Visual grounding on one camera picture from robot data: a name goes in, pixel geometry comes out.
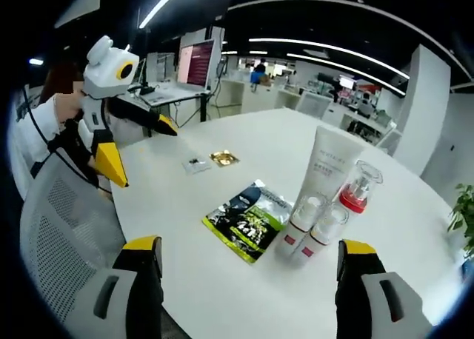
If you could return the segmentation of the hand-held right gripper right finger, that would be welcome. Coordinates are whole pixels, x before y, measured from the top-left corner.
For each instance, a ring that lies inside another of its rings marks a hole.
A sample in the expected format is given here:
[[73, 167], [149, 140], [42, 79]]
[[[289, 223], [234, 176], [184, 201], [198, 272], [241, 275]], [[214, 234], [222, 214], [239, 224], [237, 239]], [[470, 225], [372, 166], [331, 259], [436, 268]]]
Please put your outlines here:
[[369, 244], [338, 242], [336, 280], [337, 338], [425, 338], [430, 333], [421, 297], [400, 275], [385, 270]]

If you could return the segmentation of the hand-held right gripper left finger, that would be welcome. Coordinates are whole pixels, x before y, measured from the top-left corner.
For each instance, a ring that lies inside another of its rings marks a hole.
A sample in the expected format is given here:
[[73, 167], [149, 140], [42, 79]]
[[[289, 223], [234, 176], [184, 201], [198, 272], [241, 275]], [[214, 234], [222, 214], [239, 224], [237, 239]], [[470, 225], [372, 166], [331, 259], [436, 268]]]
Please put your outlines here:
[[73, 338], [160, 338], [161, 237], [127, 242], [110, 268], [79, 291], [72, 309]]

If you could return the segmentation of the person's left hand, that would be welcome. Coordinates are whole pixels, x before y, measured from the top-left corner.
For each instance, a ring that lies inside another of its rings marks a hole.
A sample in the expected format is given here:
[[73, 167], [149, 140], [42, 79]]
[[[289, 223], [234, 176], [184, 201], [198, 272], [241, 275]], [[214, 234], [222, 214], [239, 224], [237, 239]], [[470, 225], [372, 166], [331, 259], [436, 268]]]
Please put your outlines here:
[[64, 128], [57, 135], [57, 142], [85, 178], [98, 187], [99, 180], [96, 171], [89, 165], [92, 155], [82, 142], [78, 127], [77, 120], [67, 119]]

